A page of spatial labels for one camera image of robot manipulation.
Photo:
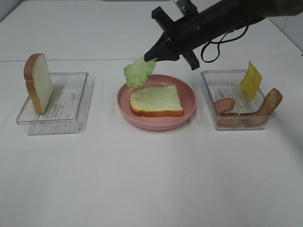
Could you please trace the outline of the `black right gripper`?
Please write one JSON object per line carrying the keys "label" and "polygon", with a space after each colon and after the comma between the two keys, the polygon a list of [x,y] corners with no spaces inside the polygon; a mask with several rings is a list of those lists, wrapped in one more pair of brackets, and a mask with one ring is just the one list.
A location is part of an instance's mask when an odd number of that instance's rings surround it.
{"label": "black right gripper", "polygon": [[191,13],[173,21],[166,12],[157,7],[151,13],[163,30],[156,44],[144,55],[145,61],[178,61],[184,57],[192,70],[199,68],[199,60],[193,50],[201,45],[202,25],[199,13]]}

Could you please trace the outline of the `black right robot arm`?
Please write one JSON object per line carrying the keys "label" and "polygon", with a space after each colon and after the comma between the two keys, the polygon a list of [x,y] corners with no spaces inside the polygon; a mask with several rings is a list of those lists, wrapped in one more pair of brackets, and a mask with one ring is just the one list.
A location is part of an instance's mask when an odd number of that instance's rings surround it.
{"label": "black right robot arm", "polygon": [[144,60],[177,61],[182,55],[192,70],[199,68],[195,48],[267,17],[295,16],[303,11],[301,0],[221,0],[202,12],[189,0],[175,4],[183,15],[177,21],[161,7],[152,11],[151,17],[163,33]]}

